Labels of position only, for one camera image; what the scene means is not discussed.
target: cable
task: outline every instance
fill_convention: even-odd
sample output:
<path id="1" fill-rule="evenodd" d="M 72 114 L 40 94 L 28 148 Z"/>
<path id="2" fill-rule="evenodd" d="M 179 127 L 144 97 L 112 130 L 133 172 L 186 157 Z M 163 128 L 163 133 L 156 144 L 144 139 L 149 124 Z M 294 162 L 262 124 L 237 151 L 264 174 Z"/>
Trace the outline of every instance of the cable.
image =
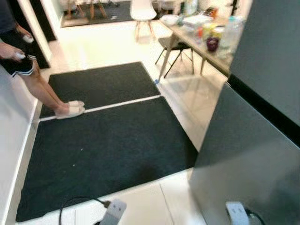
<path id="1" fill-rule="evenodd" d="M 261 218 L 256 212 L 251 211 L 250 209 L 245 208 L 245 212 L 248 216 L 255 216 L 259 219 L 259 221 L 262 223 L 262 225 L 266 225 L 263 218 Z"/>
<path id="2" fill-rule="evenodd" d="M 92 198 L 92 197 L 87 197 L 87 196 L 76 196 L 76 197 L 70 198 L 70 199 L 66 200 L 65 203 L 63 203 L 63 205 L 62 205 L 61 208 L 60 208 L 59 225 L 62 225 L 62 223 L 61 223 L 62 210 L 64 209 L 64 207 L 66 206 L 67 203 L 69 203 L 70 201 L 72 201 L 72 200 L 74 200 L 74 199 L 90 199 L 90 200 L 95 200 L 95 201 L 97 201 L 97 202 L 103 204 L 103 206 L 104 206 L 105 208 L 108 208 L 109 205 L 110 205 L 110 203 L 111 203 L 110 201 L 104 201 L 104 202 L 103 202 L 103 201 L 101 201 L 101 200 L 99 200 L 99 199 L 97 199 L 97 198 Z"/>

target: black floor mat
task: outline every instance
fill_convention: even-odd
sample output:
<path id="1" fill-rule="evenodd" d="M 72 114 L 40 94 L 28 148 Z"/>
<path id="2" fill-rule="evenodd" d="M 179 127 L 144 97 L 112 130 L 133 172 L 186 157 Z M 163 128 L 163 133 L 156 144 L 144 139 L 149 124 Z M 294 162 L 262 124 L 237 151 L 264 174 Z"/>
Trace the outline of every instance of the black floor mat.
<path id="1" fill-rule="evenodd" d="M 40 122 L 16 220 L 188 169 L 196 156 L 163 97 Z"/>
<path id="2" fill-rule="evenodd" d="M 61 100 L 81 100 L 85 109 L 159 95 L 141 62 L 51 75 L 49 84 Z M 53 116 L 43 106 L 40 117 Z"/>

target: gray cabinet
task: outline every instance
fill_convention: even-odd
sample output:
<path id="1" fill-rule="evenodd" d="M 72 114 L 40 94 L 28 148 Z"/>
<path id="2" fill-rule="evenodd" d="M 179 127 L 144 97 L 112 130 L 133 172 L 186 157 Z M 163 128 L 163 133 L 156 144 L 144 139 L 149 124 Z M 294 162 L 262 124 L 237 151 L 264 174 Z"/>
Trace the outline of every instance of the gray cabinet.
<path id="1" fill-rule="evenodd" d="M 190 180 L 207 224 L 230 224 L 227 201 L 266 224 L 298 224 L 299 174 L 300 149 L 226 84 Z"/>
<path id="2" fill-rule="evenodd" d="M 254 0 L 230 70 L 300 126 L 299 12 L 299 0 Z"/>

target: white slipper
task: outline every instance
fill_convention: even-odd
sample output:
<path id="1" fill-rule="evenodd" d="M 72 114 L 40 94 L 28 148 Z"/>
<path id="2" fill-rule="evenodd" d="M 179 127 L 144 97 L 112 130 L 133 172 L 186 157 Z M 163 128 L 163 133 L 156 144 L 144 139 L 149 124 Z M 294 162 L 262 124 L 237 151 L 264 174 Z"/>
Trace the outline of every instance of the white slipper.
<path id="1" fill-rule="evenodd" d="M 56 115 L 56 119 L 63 120 L 63 119 L 76 117 L 83 114 L 84 111 L 85 108 L 83 107 L 69 107 L 69 113 L 67 115 Z"/>
<path id="2" fill-rule="evenodd" d="M 70 101 L 68 103 L 70 107 L 77 107 L 77 106 L 84 107 L 84 102 L 82 101 L 75 100 L 75 101 Z"/>

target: person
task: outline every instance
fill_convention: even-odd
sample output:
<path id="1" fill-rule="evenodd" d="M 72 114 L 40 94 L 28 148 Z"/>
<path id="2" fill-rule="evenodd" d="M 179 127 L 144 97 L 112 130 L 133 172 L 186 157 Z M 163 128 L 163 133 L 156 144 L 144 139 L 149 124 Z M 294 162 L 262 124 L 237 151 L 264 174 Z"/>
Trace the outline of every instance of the person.
<path id="1" fill-rule="evenodd" d="M 40 74 L 38 62 L 31 48 L 23 38 L 32 35 L 15 20 L 7 0 L 0 0 L 0 64 L 14 77 L 19 75 L 29 92 L 44 105 L 54 110 L 57 119 L 65 119 L 84 113 L 84 103 L 64 103 Z"/>

